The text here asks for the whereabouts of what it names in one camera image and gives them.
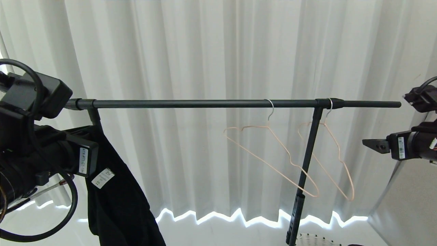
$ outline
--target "wire hanger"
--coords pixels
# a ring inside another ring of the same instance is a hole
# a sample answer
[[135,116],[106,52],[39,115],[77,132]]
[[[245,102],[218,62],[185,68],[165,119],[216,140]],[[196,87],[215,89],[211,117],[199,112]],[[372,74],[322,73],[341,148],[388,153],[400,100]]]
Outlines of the wire hanger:
[[[335,185],[335,186],[337,187],[337,189],[341,192],[341,194],[342,194],[342,195],[343,195],[343,196],[344,196],[348,201],[353,201],[353,200],[355,199],[355,188],[354,188],[354,183],[352,182],[352,178],[351,178],[351,176],[350,176],[349,169],[347,168],[346,163],[344,163],[344,161],[341,159],[341,154],[340,154],[340,145],[338,144],[337,139],[334,137],[333,133],[331,132],[331,129],[329,129],[328,125],[326,124],[326,121],[327,121],[327,119],[328,119],[328,115],[329,115],[329,113],[331,113],[332,108],[333,108],[333,102],[332,102],[331,98],[328,98],[328,99],[329,99],[329,101],[331,102],[331,108],[329,109],[328,113],[326,114],[325,122],[323,122],[323,123],[319,123],[319,124],[320,124],[320,125],[323,125],[323,126],[328,130],[329,135],[331,136],[331,138],[334,140],[335,144],[337,145],[337,149],[338,149],[338,160],[343,164],[344,168],[346,169],[347,177],[349,178],[350,186],[352,187],[352,197],[351,197],[351,198],[349,198],[349,197],[348,197],[348,196],[343,192],[343,190],[342,190],[342,189],[337,185],[337,183],[334,181],[334,179],[331,177],[331,175],[328,173],[328,171],[325,169],[325,167],[322,165],[322,163],[320,163],[320,161],[319,161],[319,159],[316,157],[316,155],[315,155],[314,153],[312,153],[312,156],[313,156],[314,159],[317,161],[317,163],[322,167],[322,169],[323,169],[323,170],[325,171],[325,173],[328,175],[329,179],[331,179],[332,183],[334,183],[334,185]],[[309,121],[309,122],[302,123],[302,124],[299,125],[299,127],[298,127],[298,134],[299,134],[299,137],[300,137],[302,140],[304,140],[304,138],[302,137],[302,135],[301,135],[299,129],[300,129],[301,126],[303,126],[303,125],[305,125],[305,124],[306,124],[307,126],[310,125],[311,122],[312,122],[312,121]]]
[[[294,164],[291,161],[291,155],[290,152],[288,151],[288,149],[284,146],[284,144],[281,142],[281,140],[279,140],[279,138],[276,136],[276,134],[273,132],[273,130],[270,128],[270,116],[272,116],[273,112],[274,112],[274,105],[272,103],[271,100],[266,99],[267,101],[270,102],[270,104],[272,104],[272,113],[270,113],[270,115],[267,118],[267,125],[266,126],[245,126],[241,129],[239,129],[238,127],[228,127],[226,129],[224,129],[223,134],[225,135],[225,137],[227,139],[229,139],[231,142],[235,143],[236,145],[238,145],[239,147],[241,147],[243,150],[247,151],[249,154],[253,155],[254,157],[256,157],[257,159],[259,159],[260,161],[264,162],[265,164],[267,164],[270,168],[272,168],[275,172],[279,173],[282,177],[284,177],[286,180],[288,180],[290,183],[292,183],[293,185],[295,185],[298,189],[302,190],[303,192],[307,193],[308,195],[312,196],[312,197],[318,197],[320,195],[319,192],[319,188],[317,187],[316,183],[314,182],[314,180],[312,180],[311,176],[308,175],[308,173],[299,165]],[[295,167],[298,167],[302,172],[304,172],[305,175],[307,175],[307,177],[309,178],[309,180],[314,184],[314,187],[317,190],[317,194],[311,194],[310,192],[306,191],[305,189],[301,188],[298,184],[296,184],[295,182],[293,182],[291,179],[289,179],[287,176],[285,176],[283,173],[281,173],[280,171],[278,171],[276,168],[274,168],[272,165],[270,165],[268,162],[266,162],[265,160],[263,160],[262,158],[260,158],[259,156],[255,155],[254,153],[250,152],[247,148],[243,147],[242,145],[240,145],[239,143],[237,143],[235,140],[231,139],[228,137],[227,135],[227,130],[229,129],[237,129],[238,131],[243,132],[244,129],[246,128],[267,128],[272,135],[276,138],[276,140],[279,142],[279,144],[285,149],[285,151],[287,152],[288,155],[288,159],[290,160],[290,164],[292,164]]]

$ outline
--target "white tag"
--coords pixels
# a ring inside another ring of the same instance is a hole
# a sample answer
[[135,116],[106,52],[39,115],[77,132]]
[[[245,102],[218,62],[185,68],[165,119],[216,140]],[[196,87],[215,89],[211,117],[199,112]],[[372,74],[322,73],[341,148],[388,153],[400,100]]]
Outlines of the white tag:
[[86,174],[88,170],[88,149],[79,150],[79,172]]
[[101,189],[106,184],[106,182],[108,182],[114,176],[115,174],[109,168],[106,168],[101,173],[99,173],[99,175],[97,175],[93,179],[93,181],[91,181],[91,183],[93,183],[93,185],[95,185],[97,188]]
[[398,137],[399,159],[405,159],[404,137]]
[[437,138],[434,138],[434,140],[430,144],[430,149],[434,149],[437,145]]

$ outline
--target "white basket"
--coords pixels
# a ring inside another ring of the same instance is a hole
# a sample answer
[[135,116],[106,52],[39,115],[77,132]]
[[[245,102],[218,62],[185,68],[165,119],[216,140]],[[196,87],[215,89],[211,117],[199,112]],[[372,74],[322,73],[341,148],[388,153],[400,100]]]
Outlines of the white basket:
[[341,246],[341,244],[334,243],[334,241],[322,236],[300,233],[296,239],[296,246]]

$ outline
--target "hanger hook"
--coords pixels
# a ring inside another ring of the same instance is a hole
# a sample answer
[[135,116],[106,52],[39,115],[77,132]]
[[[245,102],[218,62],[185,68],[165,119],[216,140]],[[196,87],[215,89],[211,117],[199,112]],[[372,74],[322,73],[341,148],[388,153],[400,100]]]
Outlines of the hanger hook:
[[271,100],[269,100],[269,99],[264,99],[264,100],[267,100],[267,101],[270,102],[270,104],[272,104],[272,112],[270,113],[269,117],[267,118],[267,121],[270,121],[270,116],[272,116],[272,114],[273,114],[273,112],[274,112],[274,105],[273,105],[273,103],[272,103]]
[[331,102],[331,108],[329,109],[329,111],[328,111],[328,113],[326,114],[326,117],[325,117],[325,118],[328,118],[329,113],[332,111],[332,108],[334,107],[334,104],[332,103],[331,98],[328,98],[328,99],[329,99],[329,101]]

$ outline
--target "black fabric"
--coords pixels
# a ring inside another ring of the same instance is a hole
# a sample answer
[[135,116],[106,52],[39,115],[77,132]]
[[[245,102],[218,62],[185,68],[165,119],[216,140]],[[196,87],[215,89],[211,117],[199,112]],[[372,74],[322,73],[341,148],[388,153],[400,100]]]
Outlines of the black fabric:
[[[86,178],[88,224],[102,246],[164,246],[155,218],[139,184],[96,127],[81,129],[99,144],[96,171]],[[101,189],[91,181],[109,168],[115,175]]]

